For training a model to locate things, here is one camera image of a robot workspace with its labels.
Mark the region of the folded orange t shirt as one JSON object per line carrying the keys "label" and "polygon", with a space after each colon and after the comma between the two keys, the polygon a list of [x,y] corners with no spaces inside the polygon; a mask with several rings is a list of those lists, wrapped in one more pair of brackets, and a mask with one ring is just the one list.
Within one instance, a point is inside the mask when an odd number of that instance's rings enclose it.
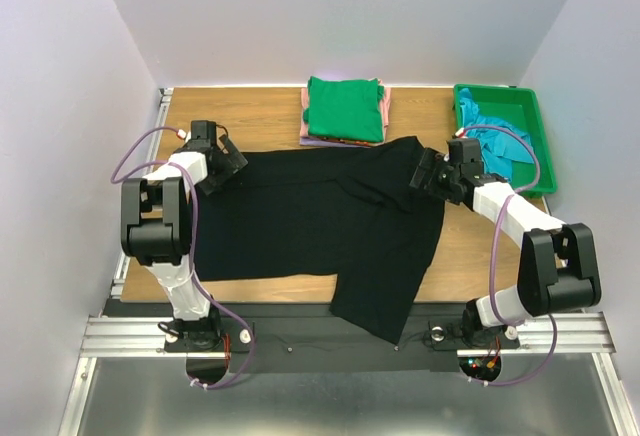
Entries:
{"label": "folded orange t shirt", "polygon": [[326,143],[342,144],[342,145],[349,145],[349,146],[356,146],[356,147],[376,147],[382,144],[382,143],[376,143],[376,142],[357,141],[357,140],[343,139],[343,138],[318,138],[318,140]]}

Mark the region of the folded pink t shirt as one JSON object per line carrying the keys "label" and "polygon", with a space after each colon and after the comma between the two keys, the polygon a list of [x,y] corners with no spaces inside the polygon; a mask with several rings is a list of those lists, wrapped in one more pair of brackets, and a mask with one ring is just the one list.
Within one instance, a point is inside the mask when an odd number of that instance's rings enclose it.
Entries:
{"label": "folded pink t shirt", "polygon": [[[331,138],[331,137],[317,137],[317,136],[313,136],[313,135],[311,135],[309,133],[309,126],[304,121],[304,112],[310,106],[309,91],[308,91],[308,89],[306,87],[303,87],[301,89],[300,98],[301,98],[302,113],[301,113],[301,120],[300,120],[299,138],[300,137],[305,137],[305,136],[311,136],[311,137],[316,137],[316,138]],[[389,126],[390,107],[391,107],[391,88],[384,86],[383,87],[383,97],[379,102],[379,112],[381,114],[382,131],[383,131],[382,144],[384,144],[385,141],[386,141],[387,129],[388,129],[388,126]]]}

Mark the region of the green plastic tray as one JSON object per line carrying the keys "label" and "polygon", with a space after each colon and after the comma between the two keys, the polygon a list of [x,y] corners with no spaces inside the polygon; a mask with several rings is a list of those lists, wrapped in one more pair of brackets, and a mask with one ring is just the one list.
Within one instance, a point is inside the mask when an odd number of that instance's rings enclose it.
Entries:
{"label": "green plastic tray", "polygon": [[484,115],[495,116],[526,131],[532,141],[532,148],[520,140],[534,159],[535,166],[514,164],[514,188],[523,187],[523,195],[528,198],[542,198],[557,190],[555,172],[546,138],[545,128],[535,92],[527,88],[457,84],[453,88],[453,109],[456,126],[461,126],[461,110],[458,92],[469,88],[474,100]]}

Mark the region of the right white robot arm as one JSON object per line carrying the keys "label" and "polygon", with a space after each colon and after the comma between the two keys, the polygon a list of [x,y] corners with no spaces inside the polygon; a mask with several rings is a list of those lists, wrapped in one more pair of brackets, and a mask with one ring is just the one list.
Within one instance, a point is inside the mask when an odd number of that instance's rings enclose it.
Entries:
{"label": "right white robot arm", "polygon": [[582,223],[568,224],[538,209],[504,178],[488,173],[473,138],[456,138],[448,151],[424,150],[411,187],[491,221],[519,248],[515,285],[466,304],[460,322],[463,340],[482,346],[496,327],[597,305],[602,289],[594,237]]}

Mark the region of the aluminium frame rail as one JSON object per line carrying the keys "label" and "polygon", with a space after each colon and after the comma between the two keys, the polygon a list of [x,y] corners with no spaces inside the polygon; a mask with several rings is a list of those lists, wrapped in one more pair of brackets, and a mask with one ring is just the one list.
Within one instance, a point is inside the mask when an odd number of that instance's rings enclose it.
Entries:
{"label": "aluminium frame rail", "polygon": [[[171,99],[174,93],[173,87],[161,87],[156,90],[157,108],[150,116],[150,120],[145,123],[142,133],[146,133],[149,128],[159,127],[165,124]],[[143,142],[142,156],[136,156],[138,163],[149,162],[158,154],[161,136],[159,133],[147,136],[150,138]],[[80,349],[80,356],[86,358],[107,358],[107,357],[147,357],[162,356],[164,336],[152,323],[157,322],[157,317],[151,316],[109,316],[111,310],[136,309],[133,306],[122,304],[121,296],[129,272],[130,258],[124,254],[120,243],[120,229],[116,234],[118,259],[112,277],[107,299],[97,316],[90,316]]]}

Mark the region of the folded green t shirt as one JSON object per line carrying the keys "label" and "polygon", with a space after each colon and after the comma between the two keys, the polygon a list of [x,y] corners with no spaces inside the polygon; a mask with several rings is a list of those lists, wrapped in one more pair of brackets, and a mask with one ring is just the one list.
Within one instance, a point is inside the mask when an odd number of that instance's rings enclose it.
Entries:
{"label": "folded green t shirt", "polygon": [[385,139],[381,110],[386,88],[378,79],[307,82],[303,121],[309,136],[378,144]]}

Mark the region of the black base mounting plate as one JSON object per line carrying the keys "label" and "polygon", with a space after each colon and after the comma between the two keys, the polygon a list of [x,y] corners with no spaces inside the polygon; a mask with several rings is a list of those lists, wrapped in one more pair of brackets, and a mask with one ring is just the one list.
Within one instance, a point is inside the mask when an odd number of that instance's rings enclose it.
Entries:
{"label": "black base mounting plate", "polygon": [[500,329],[472,339],[462,335],[462,303],[416,303],[397,344],[330,314],[322,303],[232,303],[256,337],[246,372],[324,373],[415,371],[456,372],[458,355],[485,356],[519,347]]}

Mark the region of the folded lavender t shirt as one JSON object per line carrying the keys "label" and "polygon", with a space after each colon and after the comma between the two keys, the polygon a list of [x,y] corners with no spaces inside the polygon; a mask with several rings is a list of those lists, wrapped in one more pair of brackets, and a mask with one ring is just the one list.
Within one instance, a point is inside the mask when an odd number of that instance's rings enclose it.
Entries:
{"label": "folded lavender t shirt", "polygon": [[318,138],[316,137],[311,137],[311,136],[300,137],[299,144],[301,146],[310,146],[310,147],[372,148],[372,147],[356,147],[356,146],[349,146],[349,145],[342,145],[342,144],[326,143],[318,140]]}

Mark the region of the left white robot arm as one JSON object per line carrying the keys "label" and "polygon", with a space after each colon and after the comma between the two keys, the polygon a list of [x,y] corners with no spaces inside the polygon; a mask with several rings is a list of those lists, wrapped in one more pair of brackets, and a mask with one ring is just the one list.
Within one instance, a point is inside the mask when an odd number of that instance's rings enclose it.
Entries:
{"label": "left white robot arm", "polygon": [[230,347],[222,327],[226,310],[199,280],[195,248],[200,194],[208,196],[246,167],[227,129],[196,120],[190,130],[160,126],[142,135],[171,131],[183,142],[166,161],[141,164],[121,175],[128,150],[110,182],[121,187],[120,238],[124,254],[155,277],[172,306],[172,320],[159,324],[167,343],[188,351]]}

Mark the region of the black t shirt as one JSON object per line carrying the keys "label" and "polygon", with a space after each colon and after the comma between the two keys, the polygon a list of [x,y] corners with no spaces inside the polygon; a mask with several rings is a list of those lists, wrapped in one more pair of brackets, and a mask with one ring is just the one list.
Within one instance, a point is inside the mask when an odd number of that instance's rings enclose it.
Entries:
{"label": "black t shirt", "polygon": [[410,185],[423,151],[409,136],[248,154],[220,191],[198,198],[198,276],[335,275],[331,313],[398,342],[444,220],[443,202]]}

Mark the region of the teal t shirt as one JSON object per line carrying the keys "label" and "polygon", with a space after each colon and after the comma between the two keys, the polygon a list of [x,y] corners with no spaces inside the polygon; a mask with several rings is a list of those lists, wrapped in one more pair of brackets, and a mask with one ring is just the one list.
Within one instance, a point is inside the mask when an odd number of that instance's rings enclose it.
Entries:
{"label": "teal t shirt", "polygon": [[458,95],[461,126],[466,136],[480,143],[488,173],[498,174],[512,182],[515,163],[535,166],[531,154],[520,143],[522,140],[532,148],[531,137],[526,131],[499,117],[484,115],[469,88],[462,88]]}

